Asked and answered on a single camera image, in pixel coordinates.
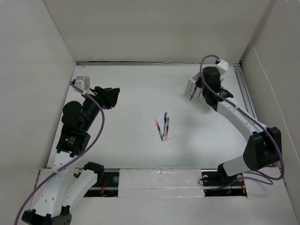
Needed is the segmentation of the blue clear pen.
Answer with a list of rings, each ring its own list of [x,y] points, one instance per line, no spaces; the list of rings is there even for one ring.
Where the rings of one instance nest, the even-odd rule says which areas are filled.
[[[167,124],[167,112],[165,112],[165,114],[164,114],[163,137],[165,136],[166,124]]]

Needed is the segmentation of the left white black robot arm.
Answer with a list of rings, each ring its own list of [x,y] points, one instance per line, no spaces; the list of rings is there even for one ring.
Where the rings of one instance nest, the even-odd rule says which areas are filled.
[[[88,130],[98,114],[101,114],[102,133],[105,123],[104,110],[116,106],[119,88],[101,88],[90,90],[75,88],[84,102],[70,101],[64,105],[61,121],[63,123],[56,147],[52,173],[42,181],[30,194],[44,187],[35,206],[30,210],[20,210],[16,222],[21,219],[28,225],[68,225],[72,220],[72,211],[92,186],[105,182],[105,169],[101,164],[88,162],[75,177],[74,170],[79,160],[97,142],[97,135],[92,143]]]

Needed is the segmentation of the red capped pen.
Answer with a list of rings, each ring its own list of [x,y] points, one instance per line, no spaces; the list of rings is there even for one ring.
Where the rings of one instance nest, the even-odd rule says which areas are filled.
[[[167,140],[168,140],[169,121],[170,121],[170,118],[169,118],[169,117],[167,117],[167,120],[166,120],[166,129],[165,129],[165,141],[167,141]]]

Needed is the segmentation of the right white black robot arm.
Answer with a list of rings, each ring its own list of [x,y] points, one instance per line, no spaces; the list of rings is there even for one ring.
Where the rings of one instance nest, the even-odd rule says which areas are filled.
[[[242,110],[233,94],[221,86],[218,68],[201,69],[195,85],[201,89],[205,103],[224,116],[247,141],[243,154],[220,164],[217,171],[208,176],[206,185],[227,186],[237,175],[248,172],[272,181],[272,177],[259,170],[276,162],[284,163],[280,130],[258,122]]]

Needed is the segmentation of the orange clear pen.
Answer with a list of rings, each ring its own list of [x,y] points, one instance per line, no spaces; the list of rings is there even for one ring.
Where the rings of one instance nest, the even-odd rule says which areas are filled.
[[[196,92],[196,89],[197,89],[197,87],[195,86],[194,87],[194,89],[193,89],[193,91],[191,92],[191,96],[190,96],[190,101],[192,100],[192,98],[193,98],[193,96],[194,96],[194,94],[195,94],[195,92]]]

